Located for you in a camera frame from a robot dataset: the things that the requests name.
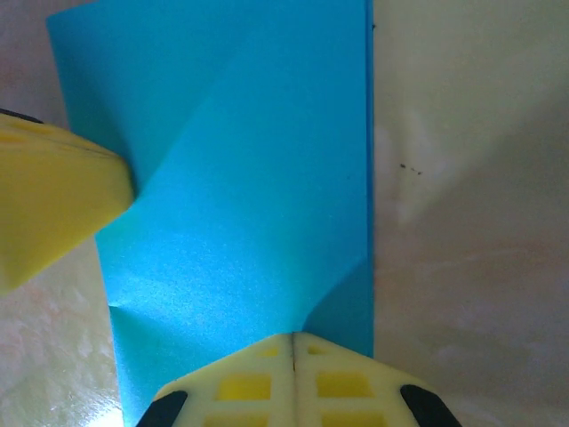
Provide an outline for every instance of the yellow plastic object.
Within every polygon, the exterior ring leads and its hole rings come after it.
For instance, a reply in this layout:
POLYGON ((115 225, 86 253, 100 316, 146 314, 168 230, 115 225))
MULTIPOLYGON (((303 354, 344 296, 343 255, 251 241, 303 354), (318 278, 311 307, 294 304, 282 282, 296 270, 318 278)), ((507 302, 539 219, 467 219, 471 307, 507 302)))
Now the yellow plastic object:
POLYGON ((131 203, 129 171, 119 156, 58 127, 0 114, 0 294, 131 203))
POLYGON ((422 381, 301 333, 272 336, 167 384, 138 424, 151 425, 460 426, 422 381))

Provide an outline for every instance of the blue foam sheet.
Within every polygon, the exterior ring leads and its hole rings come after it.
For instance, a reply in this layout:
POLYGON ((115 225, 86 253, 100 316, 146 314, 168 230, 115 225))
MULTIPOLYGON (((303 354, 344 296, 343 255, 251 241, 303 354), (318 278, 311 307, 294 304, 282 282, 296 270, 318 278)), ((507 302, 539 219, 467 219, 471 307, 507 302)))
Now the blue foam sheet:
POLYGON ((125 425, 271 334, 371 356, 370 2, 103 0, 48 28, 72 130, 138 191, 96 237, 125 425))

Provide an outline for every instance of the black rubber tip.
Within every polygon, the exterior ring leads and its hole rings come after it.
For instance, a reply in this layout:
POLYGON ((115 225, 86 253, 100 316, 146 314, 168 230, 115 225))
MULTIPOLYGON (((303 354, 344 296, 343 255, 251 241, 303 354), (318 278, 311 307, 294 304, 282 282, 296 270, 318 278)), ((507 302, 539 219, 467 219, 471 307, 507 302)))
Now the black rubber tip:
POLYGON ((5 114, 6 116, 21 118, 23 120, 28 120, 29 122, 39 123, 40 125, 42 125, 44 123, 41 120, 38 120, 32 116, 26 116, 25 114, 15 113, 13 111, 10 111, 9 109, 0 109, 0 114, 5 114))
POLYGON ((419 427, 461 427, 450 409, 435 393, 411 384, 401 387, 400 393, 419 427))
POLYGON ((172 427, 187 398, 188 394, 185 391, 173 391, 155 400, 136 427, 172 427))

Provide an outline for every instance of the folded paper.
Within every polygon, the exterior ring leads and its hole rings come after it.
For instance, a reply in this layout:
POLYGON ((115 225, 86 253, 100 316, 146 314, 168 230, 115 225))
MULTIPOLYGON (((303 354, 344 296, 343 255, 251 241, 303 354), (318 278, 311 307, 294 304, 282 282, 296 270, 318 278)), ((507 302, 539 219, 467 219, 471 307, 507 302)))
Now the folded paper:
POLYGON ((370 2, 100 1, 48 27, 71 128, 138 190, 97 236, 125 424, 271 334, 371 355, 370 2))

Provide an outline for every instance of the table surface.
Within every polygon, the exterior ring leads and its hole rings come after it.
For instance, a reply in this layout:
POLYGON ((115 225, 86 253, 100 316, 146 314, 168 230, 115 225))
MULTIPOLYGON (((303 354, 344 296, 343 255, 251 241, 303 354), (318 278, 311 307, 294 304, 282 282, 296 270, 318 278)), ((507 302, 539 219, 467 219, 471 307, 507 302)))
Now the table surface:
MULTIPOLYGON (((66 125, 44 18, 0 0, 0 107, 66 125)), ((569 8, 375 7, 376 355, 465 427, 569 425, 569 8)), ((92 240, 0 299, 0 426, 118 426, 92 240)))

